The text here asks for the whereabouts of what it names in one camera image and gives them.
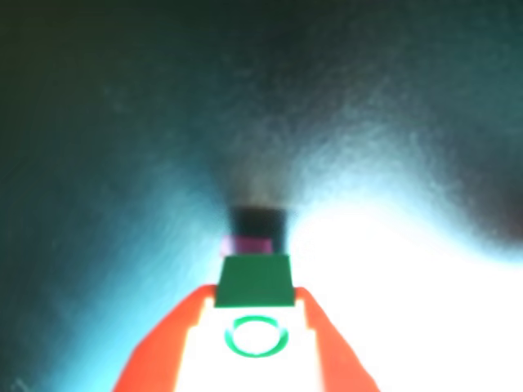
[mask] bright light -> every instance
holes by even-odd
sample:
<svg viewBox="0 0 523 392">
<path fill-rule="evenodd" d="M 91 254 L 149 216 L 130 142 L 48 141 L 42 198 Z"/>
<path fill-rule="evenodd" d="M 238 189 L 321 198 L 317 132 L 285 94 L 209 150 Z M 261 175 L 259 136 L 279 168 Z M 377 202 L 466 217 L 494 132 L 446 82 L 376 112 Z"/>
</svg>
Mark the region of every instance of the bright light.
<svg viewBox="0 0 523 392">
<path fill-rule="evenodd" d="M 523 390 L 521 265 L 371 203 L 304 216 L 290 255 L 382 391 Z"/>
</svg>

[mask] green block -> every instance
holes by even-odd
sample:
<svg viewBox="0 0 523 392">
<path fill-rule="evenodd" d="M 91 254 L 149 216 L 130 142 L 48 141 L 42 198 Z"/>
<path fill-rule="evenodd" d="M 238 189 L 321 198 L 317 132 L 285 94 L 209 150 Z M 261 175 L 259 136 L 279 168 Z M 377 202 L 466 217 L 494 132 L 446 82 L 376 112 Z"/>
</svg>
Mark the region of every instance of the green block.
<svg viewBox="0 0 523 392">
<path fill-rule="evenodd" d="M 228 256 L 221 271 L 215 306 L 294 306 L 288 256 Z"/>
</svg>

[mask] orange plastic part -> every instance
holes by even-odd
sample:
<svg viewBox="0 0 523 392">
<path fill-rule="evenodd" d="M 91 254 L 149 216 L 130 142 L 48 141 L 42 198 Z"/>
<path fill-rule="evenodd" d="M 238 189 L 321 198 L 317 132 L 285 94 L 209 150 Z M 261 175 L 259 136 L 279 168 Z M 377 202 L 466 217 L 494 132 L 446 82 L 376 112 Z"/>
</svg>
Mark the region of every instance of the orange plastic part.
<svg viewBox="0 0 523 392">
<path fill-rule="evenodd" d="M 205 298 L 214 297 L 215 285 L 202 286 L 185 298 L 136 347 L 114 392 L 173 392 L 186 334 L 196 325 Z M 379 392 L 352 348 L 343 339 L 314 297 L 302 287 L 309 328 L 316 330 L 325 392 Z"/>
</svg>

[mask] green ring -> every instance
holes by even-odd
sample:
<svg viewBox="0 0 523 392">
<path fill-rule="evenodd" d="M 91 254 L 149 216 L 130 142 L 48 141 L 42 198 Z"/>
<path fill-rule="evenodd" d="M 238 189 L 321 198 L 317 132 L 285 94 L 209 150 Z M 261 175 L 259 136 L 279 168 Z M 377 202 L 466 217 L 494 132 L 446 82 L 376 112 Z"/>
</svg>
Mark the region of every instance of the green ring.
<svg viewBox="0 0 523 392">
<path fill-rule="evenodd" d="M 236 328 L 238 328 L 240 325 L 243 325 L 245 323 L 249 323 L 251 321 L 261 321 L 263 323 L 267 323 L 272 325 L 273 327 L 276 327 L 279 329 L 279 341 L 276 343 L 276 345 L 263 353 L 260 354 L 252 354 L 248 353 L 247 351 L 243 351 L 239 349 L 236 344 L 235 340 L 233 339 L 233 334 L 235 333 Z M 236 354 L 242 355 L 247 358 L 264 358 L 264 357 L 270 357 L 271 355 L 279 353 L 281 350 L 284 349 L 284 347 L 287 345 L 288 342 L 288 331 L 285 328 L 282 328 L 276 320 L 274 320 L 271 317 L 266 316 L 244 316 L 237 318 L 232 323 L 232 328 L 227 328 L 226 330 L 226 343 L 229 346 L 231 350 L 233 350 Z"/>
</svg>

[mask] pink piece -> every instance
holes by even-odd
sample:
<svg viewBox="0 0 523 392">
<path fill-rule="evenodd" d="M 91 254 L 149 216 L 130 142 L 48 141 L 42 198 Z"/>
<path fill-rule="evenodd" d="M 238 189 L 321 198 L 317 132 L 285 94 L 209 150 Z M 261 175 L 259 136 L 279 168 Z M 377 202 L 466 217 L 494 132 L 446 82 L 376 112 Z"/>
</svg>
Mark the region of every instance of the pink piece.
<svg viewBox="0 0 523 392">
<path fill-rule="evenodd" d="M 223 257 L 253 253 L 272 253 L 271 239 L 227 236 L 221 243 L 220 255 Z"/>
</svg>

